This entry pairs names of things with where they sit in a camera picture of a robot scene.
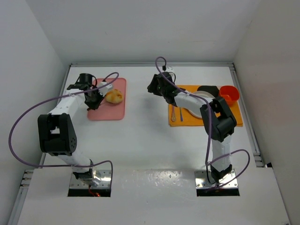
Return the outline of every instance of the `bread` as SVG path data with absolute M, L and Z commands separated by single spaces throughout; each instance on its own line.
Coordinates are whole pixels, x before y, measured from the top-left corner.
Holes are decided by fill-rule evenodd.
M 106 94 L 105 100 L 113 104 L 118 104 L 124 100 L 124 96 L 118 89 L 113 89 Z

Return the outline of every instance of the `white table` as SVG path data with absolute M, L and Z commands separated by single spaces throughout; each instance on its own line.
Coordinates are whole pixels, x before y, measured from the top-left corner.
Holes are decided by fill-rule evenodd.
M 229 67 L 173 66 L 177 84 L 233 85 Z M 287 214 L 273 170 L 256 168 L 253 154 L 238 179 L 239 197 L 196 197 L 194 170 L 203 169 L 204 127 L 170 127 L 167 103 L 147 92 L 153 66 L 72 66 L 65 88 L 80 73 L 101 78 L 118 71 L 127 80 L 125 117 L 89 121 L 86 106 L 73 118 L 78 145 L 93 162 L 114 165 L 110 198 L 67 197 L 70 168 L 36 169 L 19 219 L 34 224 L 278 224 Z M 254 151 L 247 126 L 236 127 L 232 150 Z M 237 172 L 247 156 L 231 158 Z M 46 156 L 45 164 L 61 164 Z M 109 169 L 109 165 L 99 168 Z

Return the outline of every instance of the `pink cutting board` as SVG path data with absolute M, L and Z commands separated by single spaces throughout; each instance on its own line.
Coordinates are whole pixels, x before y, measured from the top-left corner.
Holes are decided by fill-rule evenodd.
M 113 78 L 107 78 L 106 81 L 111 81 Z M 97 79 L 98 83 L 103 81 L 103 78 Z M 124 100 L 119 104 L 107 102 L 105 99 L 97 110 L 89 110 L 89 120 L 121 120 L 125 116 L 125 100 L 126 100 L 126 80 L 118 78 L 112 83 L 114 89 L 120 90 L 124 95 Z

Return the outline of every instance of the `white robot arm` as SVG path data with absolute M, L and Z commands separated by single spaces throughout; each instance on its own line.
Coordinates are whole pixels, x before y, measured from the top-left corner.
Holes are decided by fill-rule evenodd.
M 62 159 L 69 165 L 90 165 L 92 161 L 84 156 L 80 150 L 76 150 L 77 137 L 72 125 L 72 118 L 82 103 L 85 103 L 89 109 L 98 109 L 100 103 L 105 98 L 107 92 L 113 89 L 113 86 L 107 85 L 99 90 L 90 93 L 72 95 L 72 93 L 96 88 L 92 84 L 93 76 L 90 74 L 80 74 L 75 84 L 70 85 L 59 104 L 46 115 L 40 115 L 38 118 L 38 131 L 40 147 L 42 152 L 48 153 Z M 107 82 L 100 82 L 98 87 Z M 78 179 L 87 180 L 92 176 L 90 168 L 72 167 L 74 175 Z
M 163 74 L 169 81 L 173 82 L 172 76 L 174 73 L 172 69 L 165 70 Z M 200 111 L 207 134 L 209 133 L 209 127 L 212 127 L 211 138 L 213 160 L 219 156 L 230 153 L 231 135 L 233 134 L 237 123 L 228 104 L 222 97 L 216 97 L 214 99 L 205 98 L 210 103 L 212 109 L 211 123 L 209 123 L 210 111 L 208 110 L 205 101 L 189 95 L 189 92 L 186 90 L 184 91 L 188 94 L 180 92 L 169 84 L 162 75 L 154 75 L 151 84 L 147 89 L 150 93 L 163 96 L 166 102 L 173 106 L 186 108 L 193 112 Z M 218 182 L 232 170 L 229 157 L 221 158 L 212 163 L 210 169 L 213 179 Z

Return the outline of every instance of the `orange cup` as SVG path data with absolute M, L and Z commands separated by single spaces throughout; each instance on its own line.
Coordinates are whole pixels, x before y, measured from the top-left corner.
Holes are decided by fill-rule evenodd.
M 238 89 L 234 86 L 222 86 L 219 96 L 223 97 L 229 106 L 236 103 L 240 98 Z

